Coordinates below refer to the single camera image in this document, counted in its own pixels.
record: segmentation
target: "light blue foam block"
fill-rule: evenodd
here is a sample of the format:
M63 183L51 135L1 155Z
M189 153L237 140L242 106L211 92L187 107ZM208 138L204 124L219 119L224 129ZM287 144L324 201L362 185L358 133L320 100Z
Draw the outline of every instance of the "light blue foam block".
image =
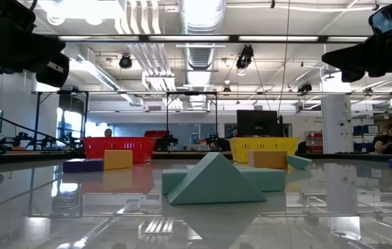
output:
M311 159L302 158L300 156L287 155L286 160L291 167L296 169L305 169L307 166L312 164Z
M172 205L266 201L220 153L208 153L167 195Z
M259 169L254 167L237 167L237 169L261 192L284 191L285 172L279 169ZM168 194L186 177L190 169L162 170L162 194Z

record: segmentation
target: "white column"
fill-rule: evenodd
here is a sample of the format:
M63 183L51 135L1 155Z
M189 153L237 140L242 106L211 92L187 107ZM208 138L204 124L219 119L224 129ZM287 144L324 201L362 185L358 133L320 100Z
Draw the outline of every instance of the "white column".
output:
M353 152L353 125L349 96L325 96L321 99L325 154Z

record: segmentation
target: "yellow plastic basket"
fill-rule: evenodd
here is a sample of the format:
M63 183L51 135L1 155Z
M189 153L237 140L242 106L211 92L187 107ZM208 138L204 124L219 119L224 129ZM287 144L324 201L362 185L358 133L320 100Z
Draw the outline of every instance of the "yellow plastic basket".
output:
M232 138L230 145L234 161L248 163L249 150L277 150L294 155L297 148L297 138Z

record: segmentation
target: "teal triangular prism block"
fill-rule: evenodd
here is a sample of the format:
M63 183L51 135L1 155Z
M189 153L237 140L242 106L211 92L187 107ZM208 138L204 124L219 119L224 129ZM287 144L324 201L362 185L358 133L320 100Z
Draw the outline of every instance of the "teal triangular prism block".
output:
M302 158L300 156L287 155L286 160L291 167L296 169L305 169L307 166L312 164L311 159Z
M266 201L266 197L220 153L208 153L170 193L171 204Z

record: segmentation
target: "person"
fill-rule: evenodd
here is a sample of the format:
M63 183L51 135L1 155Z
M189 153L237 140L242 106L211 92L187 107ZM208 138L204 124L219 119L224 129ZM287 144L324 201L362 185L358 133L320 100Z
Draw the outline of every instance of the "person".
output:
M383 154L386 149L392 144L392 124L388 125L388 133L383 136L377 136L374 138L374 149L375 152Z
M113 136L113 131L111 129L106 129L105 130L105 138L110 138Z

